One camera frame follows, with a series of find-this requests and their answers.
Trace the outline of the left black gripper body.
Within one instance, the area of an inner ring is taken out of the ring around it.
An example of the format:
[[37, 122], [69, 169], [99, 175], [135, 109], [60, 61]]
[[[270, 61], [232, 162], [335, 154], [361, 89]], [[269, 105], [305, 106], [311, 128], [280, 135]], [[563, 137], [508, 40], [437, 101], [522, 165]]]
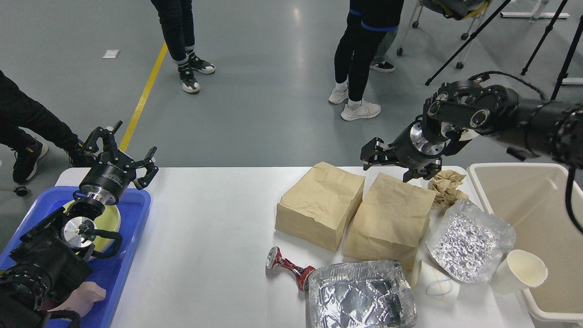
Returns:
[[79, 184], [79, 190], [87, 198], [103, 205], [115, 205], [136, 176], [135, 169], [96, 163]]

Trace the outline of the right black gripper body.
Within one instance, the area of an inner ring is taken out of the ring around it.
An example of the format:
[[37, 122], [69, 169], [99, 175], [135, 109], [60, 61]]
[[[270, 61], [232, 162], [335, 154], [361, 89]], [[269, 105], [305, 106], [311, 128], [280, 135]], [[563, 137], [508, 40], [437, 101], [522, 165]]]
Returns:
[[415, 121], [396, 137], [392, 145], [401, 167], [420, 169], [443, 156], [454, 142], [455, 139], [436, 143], [429, 141], [424, 136], [421, 121]]

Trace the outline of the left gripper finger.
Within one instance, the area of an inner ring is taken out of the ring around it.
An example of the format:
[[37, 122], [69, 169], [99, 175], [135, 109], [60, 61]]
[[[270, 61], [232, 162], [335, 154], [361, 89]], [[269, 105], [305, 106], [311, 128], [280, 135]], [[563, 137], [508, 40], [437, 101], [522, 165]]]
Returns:
[[108, 152], [111, 155], [111, 160], [114, 163], [122, 164], [123, 157], [121, 156], [121, 151], [119, 151], [114, 137], [115, 133], [118, 131], [122, 124], [123, 121], [119, 120], [113, 128], [97, 127], [89, 134], [89, 137], [86, 139], [82, 147], [82, 155], [84, 157], [85, 164], [94, 164], [96, 156], [93, 154], [99, 151], [99, 147], [97, 145], [98, 139], [102, 140], [103, 152]]
[[158, 174], [159, 167], [155, 165], [155, 160], [153, 158], [157, 149], [157, 147], [152, 147], [143, 160], [133, 161], [133, 169], [146, 169], [146, 174], [144, 176], [133, 179], [133, 184], [138, 190], [148, 187], [156, 174]]

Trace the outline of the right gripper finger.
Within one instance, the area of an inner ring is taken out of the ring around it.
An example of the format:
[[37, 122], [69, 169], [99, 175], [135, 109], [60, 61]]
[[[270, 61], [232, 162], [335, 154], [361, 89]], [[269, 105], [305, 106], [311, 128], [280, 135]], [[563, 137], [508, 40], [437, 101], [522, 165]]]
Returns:
[[423, 178], [424, 180], [431, 180], [436, 174], [442, 170], [443, 159], [441, 157], [433, 160], [429, 164], [420, 169], [410, 168], [403, 174], [403, 182], [407, 183], [413, 179]]
[[360, 160], [363, 162], [364, 171], [374, 165], [401, 166], [393, 145], [385, 143], [379, 137], [371, 139], [366, 145], [362, 146]]

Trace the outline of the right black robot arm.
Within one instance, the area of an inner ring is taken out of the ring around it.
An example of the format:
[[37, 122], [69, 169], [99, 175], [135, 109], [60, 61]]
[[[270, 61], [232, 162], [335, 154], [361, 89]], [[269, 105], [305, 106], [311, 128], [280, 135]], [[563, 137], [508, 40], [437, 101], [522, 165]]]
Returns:
[[505, 145], [518, 160], [545, 155], [568, 166], [566, 211], [581, 231], [571, 193], [575, 171], [582, 168], [582, 106], [548, 100], [542, 92], [536, 100], [502, 85], [484, 87], [491, 74], [443, 83], [395, 141], [385, 143], [375, 137], [362, 147], [363, 169], [396, 165], [406, 168], [404, 182], [430, 180], [441, 171], [442, 158], [458, 154], [468, 144], [468, 132], [474, 131]]

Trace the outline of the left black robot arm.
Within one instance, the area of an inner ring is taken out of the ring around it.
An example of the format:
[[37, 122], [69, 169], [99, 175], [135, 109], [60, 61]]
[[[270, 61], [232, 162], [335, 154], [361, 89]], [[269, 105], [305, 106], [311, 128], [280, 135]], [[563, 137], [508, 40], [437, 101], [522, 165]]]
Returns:
[[3, 328], [44, 328], [53, 319], [68, 319], [71, 328], [81, 326], [79, 312], [48, 311], [42, 304], [71, 296], [93, 273], [92, 257], [110, 259], [119, 253], [121, 233], [100, 228], [95, 219], [119, 203], [129, 183], [144, 189], [159, 170], [153, 161], [156, 147], [140, 161], [117, 147], [115, 133], [121, 125], [119, 121], [92, 131], [82, 151], [90, 154], [93, 166], [73, 192], [73, 203], [23, 233], [20, 245], [9, 253], [14, 264], [1, 274]]

